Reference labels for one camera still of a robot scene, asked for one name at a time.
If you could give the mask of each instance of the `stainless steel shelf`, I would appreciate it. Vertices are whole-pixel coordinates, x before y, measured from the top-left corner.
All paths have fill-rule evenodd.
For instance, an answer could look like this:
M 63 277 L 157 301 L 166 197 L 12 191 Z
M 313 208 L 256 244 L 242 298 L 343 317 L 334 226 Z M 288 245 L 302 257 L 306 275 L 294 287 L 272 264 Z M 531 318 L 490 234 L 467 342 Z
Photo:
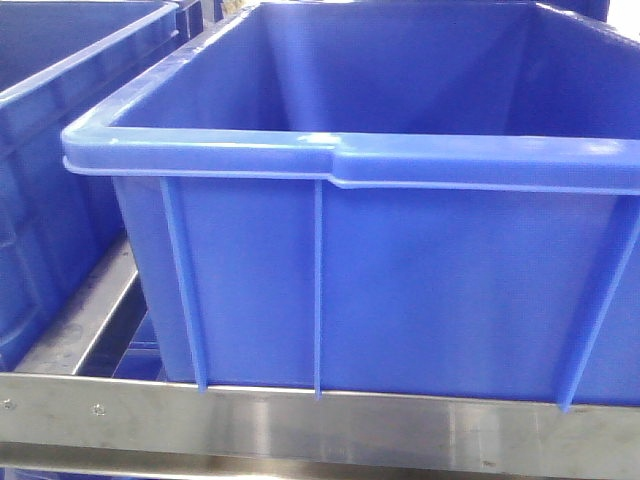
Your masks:
M 0 464 L 171 478 L 417 479 L 432 477 L 413 469 L 432 469 L 626 479 L 640 471 L 636 408 L 563 414 L 544 403 L 333 391 L 316 400 L 311 390 L 198 392 L 75 375 L 105 337 L 126 345 L 141 317 L 126 243 L 91 281 L 18 372 L 0 374 Z

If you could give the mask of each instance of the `blue plastic crate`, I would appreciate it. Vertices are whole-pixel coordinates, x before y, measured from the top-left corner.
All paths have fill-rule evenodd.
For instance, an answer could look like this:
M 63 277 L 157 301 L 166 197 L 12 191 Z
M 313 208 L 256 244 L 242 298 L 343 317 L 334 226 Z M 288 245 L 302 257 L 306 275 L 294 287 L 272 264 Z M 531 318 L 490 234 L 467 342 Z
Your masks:
M 0 370 L 122 229 L 108 178 L 62 166 L 60 131 L 176 46 L 161 2 L 0 3 Z
M 120 359 L 113 378 L 157 380 L 161 372 L 162 358 L 151 318 L 147 315 Z
M 172 380 L 638 404 L 639 77 L 528 1 L 263 3 L 63 137 Z

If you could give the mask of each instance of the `metal rack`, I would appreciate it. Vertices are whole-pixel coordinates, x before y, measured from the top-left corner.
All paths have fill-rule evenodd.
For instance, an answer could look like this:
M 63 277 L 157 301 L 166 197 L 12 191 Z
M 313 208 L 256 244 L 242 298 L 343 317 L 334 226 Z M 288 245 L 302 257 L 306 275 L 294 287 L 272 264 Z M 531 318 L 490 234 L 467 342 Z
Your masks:
M 145 313 L 126 240 L 14 373 L 0 464 L 180 478 L 420 478 L 412 469 L 573 478 L 640 471 L 640 409 L 194 385 L 108 377 Z

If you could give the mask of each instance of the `bin lip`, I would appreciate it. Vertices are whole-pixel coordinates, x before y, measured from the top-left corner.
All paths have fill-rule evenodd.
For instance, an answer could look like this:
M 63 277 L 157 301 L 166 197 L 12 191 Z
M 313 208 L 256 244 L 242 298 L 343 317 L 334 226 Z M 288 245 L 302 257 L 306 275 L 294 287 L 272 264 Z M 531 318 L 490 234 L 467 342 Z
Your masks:
M 92 43 L 91 45 L 86 46 L 85 48 L 78 50 L 75 53 L 63 58 L 62 60 L 49 65 L 46 68 L 43 68 L 37 73 L 30 75 L 29 77 L 11 85 L 5 90 L 0 91 L 0 108 L 2 108 L 5 104 L 13 102 L 18 98 L 21 98 L 29 93 L 35 91 L 36 89 L 42 87 L 43 85 L 51 82 L 55 78 L 59 77 L 61 74 L 77 67 L 78 65 L 87 61 L 88 58 L 94 57 L 100 54 L 102 51 L 111 47 L 114 44 L 117 44 L 124 40 L 127 37 L 134 35 L 140 29 L 151 25 L 157 20 L 163 18 L 170 12 L 177 10 L 178 5 L 176 3 L 170 1 L 159 1 L 159 0 L 80 0 L 80 1 L 70 1 L 70 0 L 44 0 L 47 3 L 112 3 L 112 4 L 121 4 L 126 5 L 128 3 L 148 3 L 155 4 L 158 6 L 157 9 L 144 15 L 143 17 L 134 20 L 133 22 L 125 25 L 124 27 L 110 33 L 106 37 L 101 38 L 100 40 Z M 41 0 L 3 0 L 5 3 L 41 3 Z
M 342 188 L 640 195 L 640 140 L 635 139 L 117 125 L 129 109 L 167 82 L 198 52 L 240 25 L 261 4 L 308 3 L 322 2 L 268 0 L 246 7 L 116 91 L 63 131 L 67 169 L 108 176 L 326 179 Z M 579 14 L 543 7 L 606 30 L 607 34 L 617 33 Z M 176 156 L 185 151 L 189 155 L 176 162 Z

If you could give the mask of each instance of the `blue plastic bin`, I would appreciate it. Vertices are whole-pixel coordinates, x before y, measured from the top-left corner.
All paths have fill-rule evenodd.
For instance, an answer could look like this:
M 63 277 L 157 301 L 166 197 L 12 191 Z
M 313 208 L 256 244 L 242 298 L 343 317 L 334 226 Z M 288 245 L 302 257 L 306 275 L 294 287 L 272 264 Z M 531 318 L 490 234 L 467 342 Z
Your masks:
M 62 166 L 60 131 L 177 47 L 173 4 L 0 3 L 0 370 L 122 229 L 108 178 Z
M 63 138 L 172 380 L 637 404 L 638 78 L 529 1 L 263 3 Z
M 113 378 L 157 380 L 161 372 L 162 358 L 151 318 L 147 315 L 120 359 Z

